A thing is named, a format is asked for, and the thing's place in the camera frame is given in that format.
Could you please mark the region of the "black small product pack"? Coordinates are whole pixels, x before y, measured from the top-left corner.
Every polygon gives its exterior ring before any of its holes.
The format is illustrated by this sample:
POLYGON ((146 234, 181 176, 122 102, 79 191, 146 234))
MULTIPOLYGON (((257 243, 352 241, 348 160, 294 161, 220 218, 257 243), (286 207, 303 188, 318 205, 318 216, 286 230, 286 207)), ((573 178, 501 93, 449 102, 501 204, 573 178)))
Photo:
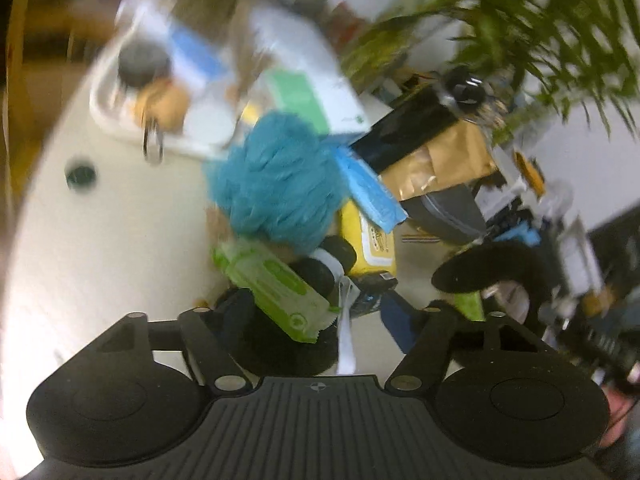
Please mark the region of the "black small product pack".
POLYGON ((382 296, 394 290, 398 284, 396 276, 387 271, 353 276, 352 281, 360 290, 358 298, 350 308, 353 318, 380 310, 382 296))

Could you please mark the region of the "green wet wipes pack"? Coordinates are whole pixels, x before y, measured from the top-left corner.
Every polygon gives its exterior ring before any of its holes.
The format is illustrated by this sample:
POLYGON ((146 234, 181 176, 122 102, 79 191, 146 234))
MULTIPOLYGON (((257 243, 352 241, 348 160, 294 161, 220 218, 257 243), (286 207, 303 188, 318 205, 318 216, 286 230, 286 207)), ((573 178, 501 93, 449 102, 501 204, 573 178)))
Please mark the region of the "green wet wipes pack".
POLYGON ((225 240, 213 249, 213 262, 294 341, 314 344, 337 320, 338 309, 262 243, 225 240))

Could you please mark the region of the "yellow wet wipes pack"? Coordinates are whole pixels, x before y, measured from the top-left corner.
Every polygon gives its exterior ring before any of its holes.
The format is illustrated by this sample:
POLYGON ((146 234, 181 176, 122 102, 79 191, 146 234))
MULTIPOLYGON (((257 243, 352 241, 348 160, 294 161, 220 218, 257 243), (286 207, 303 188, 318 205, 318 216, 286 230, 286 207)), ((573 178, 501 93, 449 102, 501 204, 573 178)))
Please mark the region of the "yellow wet wipes pack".
POLYGON ((351 276, 378 272, 397 275, 394 234, 371 222, 352 200, 338 213, 337 231, 356 252, 351 276))

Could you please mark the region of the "grey zippered case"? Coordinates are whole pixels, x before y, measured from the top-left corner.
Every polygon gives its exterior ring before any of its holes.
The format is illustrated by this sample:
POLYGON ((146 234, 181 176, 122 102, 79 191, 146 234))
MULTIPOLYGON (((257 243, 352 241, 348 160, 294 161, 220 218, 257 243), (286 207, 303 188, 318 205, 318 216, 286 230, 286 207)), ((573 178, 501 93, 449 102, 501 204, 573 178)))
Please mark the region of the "grey zippered case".
POLYGON ((464 184, 400 202, 410 220, 443 242, 466 245, 485 235, 485 219, 464 184))

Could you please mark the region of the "black rolled item white band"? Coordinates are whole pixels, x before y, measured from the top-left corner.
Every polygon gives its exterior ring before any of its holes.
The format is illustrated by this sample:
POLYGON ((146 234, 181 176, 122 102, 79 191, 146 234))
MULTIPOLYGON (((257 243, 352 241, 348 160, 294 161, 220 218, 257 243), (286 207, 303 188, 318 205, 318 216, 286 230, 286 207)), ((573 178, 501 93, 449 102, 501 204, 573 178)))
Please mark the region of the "black rolled item white band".
POLYGON ((322 240, 309 258, 319 266, 318 278, 314 281, 314 289, 328 298, 334 288, 352 270, 357 253, 347 240, 339 235, 329 235, 322 240))

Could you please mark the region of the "blue plastic glove pack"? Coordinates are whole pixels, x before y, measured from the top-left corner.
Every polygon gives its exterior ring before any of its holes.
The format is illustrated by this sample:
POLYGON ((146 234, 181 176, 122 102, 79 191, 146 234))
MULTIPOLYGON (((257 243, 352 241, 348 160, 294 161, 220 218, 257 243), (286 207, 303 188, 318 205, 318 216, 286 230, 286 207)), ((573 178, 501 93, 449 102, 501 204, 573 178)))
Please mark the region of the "blue plastic glove pack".
POLYGON ((347 183, 350 198, 372 223, 390 234, 408 219, 405 209, 364 160, 346 146, 336 146, 332 153, 347 183))

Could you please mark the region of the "teal mesh bath loofah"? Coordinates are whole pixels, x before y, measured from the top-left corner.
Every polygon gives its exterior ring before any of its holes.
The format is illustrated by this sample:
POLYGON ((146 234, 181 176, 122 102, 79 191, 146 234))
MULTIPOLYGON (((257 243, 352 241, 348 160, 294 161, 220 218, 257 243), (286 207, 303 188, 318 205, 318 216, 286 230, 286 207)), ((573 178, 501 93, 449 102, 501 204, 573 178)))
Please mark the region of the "teal mesh bath loofah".
POLYGON ((348 197, 329 145, 303 118, 276 110, 204 174, 209 201, 232 234, 299 255, 320 245, 348 197))

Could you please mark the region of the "brown paper bag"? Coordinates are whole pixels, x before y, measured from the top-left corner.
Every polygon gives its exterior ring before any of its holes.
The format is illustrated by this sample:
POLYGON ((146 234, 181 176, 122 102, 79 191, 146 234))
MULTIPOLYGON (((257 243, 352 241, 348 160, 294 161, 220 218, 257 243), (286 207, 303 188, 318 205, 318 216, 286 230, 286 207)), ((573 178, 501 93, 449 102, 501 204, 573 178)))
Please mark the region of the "brown paper bag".
POLYGON ((381 174, 396 200, 410 200, 487 177, 497 170, 484 134, 472 122, 457 122, 381 174))

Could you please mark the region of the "small black bottle cap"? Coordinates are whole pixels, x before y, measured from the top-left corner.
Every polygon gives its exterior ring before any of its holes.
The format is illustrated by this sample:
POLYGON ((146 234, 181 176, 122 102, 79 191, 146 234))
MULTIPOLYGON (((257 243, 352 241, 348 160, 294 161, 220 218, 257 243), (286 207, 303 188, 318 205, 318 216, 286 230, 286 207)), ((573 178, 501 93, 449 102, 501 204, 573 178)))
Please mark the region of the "small black bottle cap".
POLYGON ((65 166, 65 182, 75 192, 88 192, 96 186, 98 173, 96 166, 88 159, 72 159, 65 166))

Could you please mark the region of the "black thermos bottle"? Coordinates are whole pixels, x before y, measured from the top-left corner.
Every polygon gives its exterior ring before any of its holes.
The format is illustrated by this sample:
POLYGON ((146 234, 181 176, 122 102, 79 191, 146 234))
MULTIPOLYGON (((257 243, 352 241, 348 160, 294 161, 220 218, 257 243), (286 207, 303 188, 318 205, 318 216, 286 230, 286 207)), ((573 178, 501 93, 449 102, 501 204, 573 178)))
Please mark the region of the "black thermos bottle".
POLYGON ((352 150, 376 173, 411 154, 474 114, 486 101, 482 81, 460 65, 421 88, 352 144, 352 150))

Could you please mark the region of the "white oval tray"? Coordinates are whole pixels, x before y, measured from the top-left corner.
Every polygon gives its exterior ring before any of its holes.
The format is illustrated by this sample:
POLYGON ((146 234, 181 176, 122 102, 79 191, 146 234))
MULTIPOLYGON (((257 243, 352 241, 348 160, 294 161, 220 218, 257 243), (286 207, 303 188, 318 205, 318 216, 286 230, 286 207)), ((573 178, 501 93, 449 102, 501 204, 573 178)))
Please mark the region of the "white oval tray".
POLYGON ((139 144, 149 162, 167 152, 225 159, 238 119, 234 84, 227 60, 190 37, 128 32, 100 56, 90 112, 106 133, 139 144))

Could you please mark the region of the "black round jar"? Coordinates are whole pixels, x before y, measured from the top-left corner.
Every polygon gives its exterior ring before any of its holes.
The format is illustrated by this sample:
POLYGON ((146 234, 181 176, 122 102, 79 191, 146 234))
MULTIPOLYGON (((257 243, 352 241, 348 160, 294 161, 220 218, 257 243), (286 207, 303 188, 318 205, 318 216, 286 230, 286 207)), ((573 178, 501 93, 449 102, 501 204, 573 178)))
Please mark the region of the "black round jar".
POLYGON ((170 56, 158 42, 134 40, 119 51, 117 73, 125 87, 141 89, 157 78, 167 77, 170 71, 170 56))

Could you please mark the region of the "white green tissue box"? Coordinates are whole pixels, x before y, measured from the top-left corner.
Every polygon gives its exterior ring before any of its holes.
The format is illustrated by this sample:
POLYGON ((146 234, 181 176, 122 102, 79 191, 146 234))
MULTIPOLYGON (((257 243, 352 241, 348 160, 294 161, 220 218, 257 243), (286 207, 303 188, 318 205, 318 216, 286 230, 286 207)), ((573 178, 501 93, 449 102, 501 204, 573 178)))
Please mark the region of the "white green tissue box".
POLYGON ((306 120, 319 136, 343 143, 367 133, 370 122, 334 52, 306 18, 262 3, 250 11, 256 48, 272 64, 259 77, 272 106, 306 120))

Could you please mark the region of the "green bamboo plant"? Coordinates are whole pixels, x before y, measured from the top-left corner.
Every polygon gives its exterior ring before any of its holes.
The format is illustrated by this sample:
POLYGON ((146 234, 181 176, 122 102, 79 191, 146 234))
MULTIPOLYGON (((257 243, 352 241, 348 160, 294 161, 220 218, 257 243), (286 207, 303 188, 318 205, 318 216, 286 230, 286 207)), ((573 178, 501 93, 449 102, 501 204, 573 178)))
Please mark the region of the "green bamboo plant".
POLYGON ((550 113, 567 119, 576 107, 606 130, 612 108, 638 136, 639 0, 392 0, 341 55, 352 86, 366 90, 388 73, 424 38, 427 21, 459 24, 451 65, 502 80, 502 100, 528 94, 495 139, 550 113))

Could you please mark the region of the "white blue tube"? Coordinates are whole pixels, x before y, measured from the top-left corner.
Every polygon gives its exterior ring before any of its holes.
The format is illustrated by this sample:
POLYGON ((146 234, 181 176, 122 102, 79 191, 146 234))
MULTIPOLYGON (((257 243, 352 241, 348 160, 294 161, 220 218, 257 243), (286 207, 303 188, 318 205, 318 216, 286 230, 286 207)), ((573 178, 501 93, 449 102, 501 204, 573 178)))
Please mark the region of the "white blue tube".
POLYGON ((220 51, 171 18, 160 0, 120 0, 115 24, 134 38, 159 44, 169 55, 172 74, 195 92, 231 75, 220 51))

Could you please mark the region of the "tan plush keychain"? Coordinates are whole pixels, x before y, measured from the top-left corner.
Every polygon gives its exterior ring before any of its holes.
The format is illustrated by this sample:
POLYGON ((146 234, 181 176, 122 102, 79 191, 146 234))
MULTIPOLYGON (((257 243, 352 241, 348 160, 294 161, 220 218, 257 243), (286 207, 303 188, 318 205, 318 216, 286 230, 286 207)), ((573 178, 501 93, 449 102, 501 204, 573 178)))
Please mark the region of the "tan plush keychain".
POLYGON ((191 93, 185 86, 172 79, 160 78, 138 92, 134 122, 143 127, 147 120, 155 119, 162 130, 179 132, 190 104, 191 93))

